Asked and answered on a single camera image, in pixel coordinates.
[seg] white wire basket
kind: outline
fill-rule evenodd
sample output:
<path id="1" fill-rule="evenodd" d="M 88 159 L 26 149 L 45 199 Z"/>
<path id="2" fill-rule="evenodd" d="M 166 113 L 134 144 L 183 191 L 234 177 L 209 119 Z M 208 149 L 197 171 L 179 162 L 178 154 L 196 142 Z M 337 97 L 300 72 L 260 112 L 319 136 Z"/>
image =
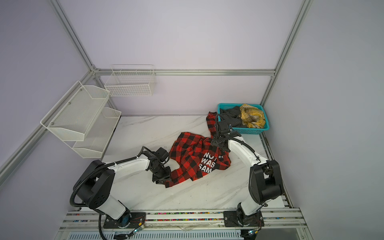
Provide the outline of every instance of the white wire basket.
<path id="1" fill-rule="evenodd" d="M 96 86 L 83 86 L 48 125 L 50 132 L 62 141 L 84 141 L 109 99 L 109 91 Z"/>
<path id="2" fill-rule="evenodd" d="M 112 137 L 120 115 L 120 111 L 112 108 L 103 108 L 84 141 L 77 141 L 70 147 L 82 158 L 101 158 Z"/>
<path id="3" fill-rule="evenodd" d="M 156 77 L 153 65 L 111 65 L 105 89 L 113 97 L 152 96 Z"/>

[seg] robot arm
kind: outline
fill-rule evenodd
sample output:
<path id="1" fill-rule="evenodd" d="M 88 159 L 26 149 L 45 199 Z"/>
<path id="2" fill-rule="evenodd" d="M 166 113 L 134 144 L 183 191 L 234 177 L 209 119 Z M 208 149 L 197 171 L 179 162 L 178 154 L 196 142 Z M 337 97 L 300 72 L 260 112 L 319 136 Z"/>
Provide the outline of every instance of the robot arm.
<path id="1" fill-rule="evenodd" d="M 168 152 L 162 147 L 156 152 L 149 149 L 143 151 L 144 148 L 138 156 L 119 162 L 103 163 L 100 160 L 91 162 L 74 185 L 70 204 L 74 207 L 89 207 L 102 215 L 107 214 L 117 221 L 117 227 L 126 227 L 131 213 L 110 194 L 116 175 L 130 175 L 150 170 L 153 173 L 152 181 L 157 184 L 164 184 L 170 178 L 170 167 L 164 167 L 166 159 L 169 159 Z M 83 204 L 74 202 L 76 195 L 84 202 Z"/>
<path id="2" fill-rule="evenodd" d="M 217 134 L 211 144 L 224 151 L 234 152 L 250 168 L 249 195 L 239 203 L 237 209 L 239 225 L 247 226 L 252 218 L 260 218 L 256 213 L 266 206 L 268 201 L 284 193 L 280 167 L 275 160 L 269 161 L 256 153 L 225 121 L 216 121 L 216 129 Z M 74 185 L 71 205 L 87 206 L 100 214 L 109 215 L 117 221 L 118 227 L 126 227 L 130 223 L 131 213 L 110 194 L 115 175 L 124 176 L 150 170 L 153 173 L 152 181 L 157 184 L 164 184 L 170 178 L 170 167 L 164 167 L 166 159 L 169 159 L 168 152 L 163 148 L 159 148 L 156 152 L 149 149 L 143 151 L 144 148 L 138 156 L 122 161 L 113 163 L 93 161 Z M 84 202 L 83 204 L 74 202 L 76 195 Z"/>

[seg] marble table surface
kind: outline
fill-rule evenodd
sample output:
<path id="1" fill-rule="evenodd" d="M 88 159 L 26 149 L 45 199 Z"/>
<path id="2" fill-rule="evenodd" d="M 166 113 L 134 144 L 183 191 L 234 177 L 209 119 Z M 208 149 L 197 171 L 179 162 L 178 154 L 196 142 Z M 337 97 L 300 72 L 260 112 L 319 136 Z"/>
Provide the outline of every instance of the marble table surface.
<path id="1" fill-rule="evenodd" d="M 169 151 L 181 132 L 210 136 L 206 116 L 121 117 L 103 162 L 114 162 L 137 155 L 141 146 L 152 151 Z M 266 157 L 259 135 L 244 134 L 245 141 Z M 190 179 L 170 188 L 153 183 L 150 171 L 116 178 L 111 194 L 131 210 L 187 210 L 236 208 L 248 193 L 249 167 L 233 153 L 231 166 L 214 170 L 201 179 Z M 179 168 L 175 160 L 166 164 Z M 268 203 L 284 208 L 281 197 Z"/>

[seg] red and black checkered shirt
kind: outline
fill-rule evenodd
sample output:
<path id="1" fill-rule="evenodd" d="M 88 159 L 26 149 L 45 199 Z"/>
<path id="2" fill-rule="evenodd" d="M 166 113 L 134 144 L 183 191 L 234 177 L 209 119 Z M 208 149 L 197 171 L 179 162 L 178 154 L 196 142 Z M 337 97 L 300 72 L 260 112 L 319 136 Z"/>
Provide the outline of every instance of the red and black checkered shirt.
<path id="1" fill-rule="evenodd" d="M 190 132 L 182 132 L 177 138 L 169 155 L 178 162 L 180 168 L 171 172 L 171 180 L 165 182 L 166 187 L 179 184 L 187 179 L 194 181 L 215 169 L 226 170 L 231 166 L 228 153 L 211 145 L 216 133 L 216 114 L 210 112 L 207 116 L 207 124 L 211 132 L 210 138 Z"/>

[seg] purple wall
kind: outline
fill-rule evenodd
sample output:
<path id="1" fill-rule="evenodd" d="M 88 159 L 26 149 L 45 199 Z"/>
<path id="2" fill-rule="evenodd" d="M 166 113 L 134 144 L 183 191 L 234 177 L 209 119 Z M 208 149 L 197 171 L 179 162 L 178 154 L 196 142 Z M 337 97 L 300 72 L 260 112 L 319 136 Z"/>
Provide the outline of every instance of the purple wall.
<path id="1" fill-rule="evenodd" d="M 272 69 L 302 0 L 61 2 L 98 68 Z"/>
<path id="2" fill-rule="evenodd" d="M 383 239 L 384 1 L 313 1 L 266 135 L 316 240 Z"/>
<path id="3" fill-rule="evenodd" d="M 2 1 L 0 165 L 86 72 L 47 0 Z M 0 191 L 0 238 L 53 239 L 89 161 L 47 133 Z"/>

